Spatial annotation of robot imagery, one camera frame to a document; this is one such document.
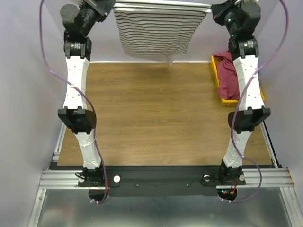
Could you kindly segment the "black white striped tank top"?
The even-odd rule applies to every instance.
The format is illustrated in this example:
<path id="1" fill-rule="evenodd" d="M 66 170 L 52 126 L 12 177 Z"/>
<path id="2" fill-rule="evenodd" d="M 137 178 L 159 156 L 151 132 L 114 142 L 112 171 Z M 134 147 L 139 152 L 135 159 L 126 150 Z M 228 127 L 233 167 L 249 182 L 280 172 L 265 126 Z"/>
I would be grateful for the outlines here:
<path id="1" fill-rule="evenodd" d="M 187 53 L 211 5 L 170 0 L 118 0 L 113 6 L 125 54 L 171 63 Z"/>

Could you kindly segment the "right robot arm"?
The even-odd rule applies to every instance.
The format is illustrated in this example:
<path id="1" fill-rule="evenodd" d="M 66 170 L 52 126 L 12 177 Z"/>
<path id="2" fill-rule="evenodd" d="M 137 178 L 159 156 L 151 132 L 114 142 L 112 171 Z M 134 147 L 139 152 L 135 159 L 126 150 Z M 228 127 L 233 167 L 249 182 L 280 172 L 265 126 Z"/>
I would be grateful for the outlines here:
<path id="1" fill-rule="evenodd" d="M 258 42 L 253 33 L 261 18 L 256 0 L 228 0 L 211 6 L 213 20 L 225 26 L 230 35 L 228 49 L 236 69 L 240 98 L 228 115 L 231 128 L 229 145 L 218 172 L 222 184 L 244 181 L 242 161 L 255 128 L 270 116 L 261 96 L 258 78 Z"/>

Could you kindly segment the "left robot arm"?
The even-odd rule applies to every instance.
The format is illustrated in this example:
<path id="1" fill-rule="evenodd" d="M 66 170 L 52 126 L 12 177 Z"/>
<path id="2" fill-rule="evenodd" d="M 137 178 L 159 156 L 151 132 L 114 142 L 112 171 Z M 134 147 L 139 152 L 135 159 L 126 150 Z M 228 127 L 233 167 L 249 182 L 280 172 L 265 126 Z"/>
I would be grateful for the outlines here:
<path id="1" fill-rule="evenodd" d="M 92 52 L 89 32 L 97 22 L 103 22 L 113 8 L 113 0 L 81 0 L 66 4 L 60 10 L 64 31 L 63 50 L 67 64 L 67 91 L 58 116 L 71 129 L 79 143 L 83 169 L 76 173 L 80 186 L 103 186 L 107 181 L 104 164 L 96 145 L 97 116 L 89 110 L 86 97 L 86 77 Z"/>

